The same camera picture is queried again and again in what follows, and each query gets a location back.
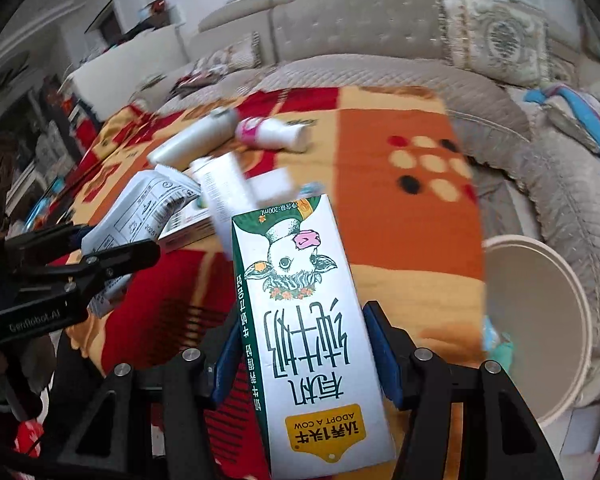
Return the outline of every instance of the bedspread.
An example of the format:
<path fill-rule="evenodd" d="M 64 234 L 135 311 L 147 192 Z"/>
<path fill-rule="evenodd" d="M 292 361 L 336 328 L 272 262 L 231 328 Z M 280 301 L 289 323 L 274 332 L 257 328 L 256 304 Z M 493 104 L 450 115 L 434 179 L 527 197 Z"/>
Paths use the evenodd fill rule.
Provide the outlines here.
<path fill-rule="evenodd" d="M 283 89 L 215 102 L 136 128 L 77 193 L 74 222 L 97 223 L 146 155 L 219 104 L 243 116 L 276 116 L 312 124 L 307 153 L 251 151 L 235 141 L 247 176 L 285 166 L 296 184 L 326 186 L 360 304 L 378 300 L 389 320 L 419 346 L 459 364 L 482 360 L 484 283 L 478 208 L 471 172 L 442 102 L 420 87 Z M 72 254 L 71 260 L 78 258 Z M 164 254 L 138 272 L 120 306 L 90 315 L 67 333 L 72 345 L 103 374 L 119 362 L 137 368 L 195 346 L 222 322 L 235 300 L 232 263 L 216 237 Z M 387 405 L 397 446 L 407 415 Z M 218 412 L 207 413 L 212 450 L 232 478 L 268 478 L 254 411 L 241 365 Z M 453 409 L 446 478 L 456 478 L 461 409 Z M 384 464 L 339 475 L 390 478 Z"/>

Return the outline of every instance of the pillow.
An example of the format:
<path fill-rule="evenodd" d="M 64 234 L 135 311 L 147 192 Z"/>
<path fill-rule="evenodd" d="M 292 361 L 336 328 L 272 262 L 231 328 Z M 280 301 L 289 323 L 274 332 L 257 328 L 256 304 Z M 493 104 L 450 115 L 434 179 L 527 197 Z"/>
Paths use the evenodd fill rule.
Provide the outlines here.
<path fill-rule="evenodd" d="M 215 65 L 208 70 L 193 70 L 176 81 L 176 84 L 171 89 L 170 97 L 186 97 L 200 88 L 216 84 L 227 73 L 226 65 Z"/>
<path fill-rule="evenodd" d="M 551 77 L 546 22 L 493 0 L 441 0 L 442 39 L 449 62 L 517 86 Z"/>
<path fill-rule="evenodd" d="M 558 56 L 551 56 L 551 72 L 556 81 L 560 81 L 571 88 L 578 86 L 576 66 Z"/>
<path fill-rule="evenodd" d="M 257 68 L 260 60 L 260 37 L 257 32 L 250 32 L 229 46 L 216 50 L 208 56 L 194 62 L 197 70 L 208 70 L 217 65 L 226 65 L 228 72 Z"/>
<path fill-rule="evenodd" d="M 155 82 L 157 75 L 145 78 L 136 88 L 136 91 L 130 97 L 129 102 L 145 112 L 155 112 L 167 99 L 170 99 L 170 92 L 176 82 L 189 74 L 193 70 L 193 65 L 188 63 L 184 66 L 172 70 L 166 74 L 161 74 L 160 81 Z"/>
<path fill-rule="evenodd" d="M 556 128 L 572 139 L 577 140 L 591 153 L 600 153 L 600 147 L 596 139 L 591 137 L 587 129 L 577 120 L 571 107 L 563 97 L 559 95 L 549 97 L 542 108 L 544 108 L 546 116 Z"/>

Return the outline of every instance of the paper bowl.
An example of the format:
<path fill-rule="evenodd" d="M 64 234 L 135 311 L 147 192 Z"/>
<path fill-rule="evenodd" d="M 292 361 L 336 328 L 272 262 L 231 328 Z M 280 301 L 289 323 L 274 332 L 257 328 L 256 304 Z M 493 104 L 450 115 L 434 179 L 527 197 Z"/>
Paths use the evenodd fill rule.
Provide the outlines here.
<path fill-rule="evenodd" d="M 483 242 L 487 314 L 515 345 L 509 375 L 541 427 L 573 405 L 590 364 L 584 290 L 567 262 L 532 238 Z"/>

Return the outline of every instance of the pink cow nose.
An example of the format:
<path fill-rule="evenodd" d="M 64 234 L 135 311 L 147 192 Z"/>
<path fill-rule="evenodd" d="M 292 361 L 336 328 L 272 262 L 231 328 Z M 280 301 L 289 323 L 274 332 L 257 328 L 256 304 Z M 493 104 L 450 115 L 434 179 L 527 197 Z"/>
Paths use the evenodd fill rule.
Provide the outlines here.
<path fill-rule="evenodd" d="M 305 249 L 320 245 L 320 235 L 316 231 L 300 231 L 293 241 L 296 243 L 296 249 Z"/>

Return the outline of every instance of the nutrition label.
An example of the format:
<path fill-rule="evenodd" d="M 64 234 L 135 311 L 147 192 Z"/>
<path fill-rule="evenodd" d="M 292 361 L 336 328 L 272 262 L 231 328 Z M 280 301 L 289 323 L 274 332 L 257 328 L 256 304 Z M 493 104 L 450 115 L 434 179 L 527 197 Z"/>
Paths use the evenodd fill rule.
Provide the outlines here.
<path fill-rule="evenodd" d="M 200 186 L 181 173 L 158 171 L 137 173 L 96 228 L 82 240 L 82 254 L 103 251 L 140 240 L 157 240 L 171 215 L 200 194 Z M 109 309 L 108 298 L 116 295 L 128 276 L 109 280 L 90 308 L 98 316 Z"/>

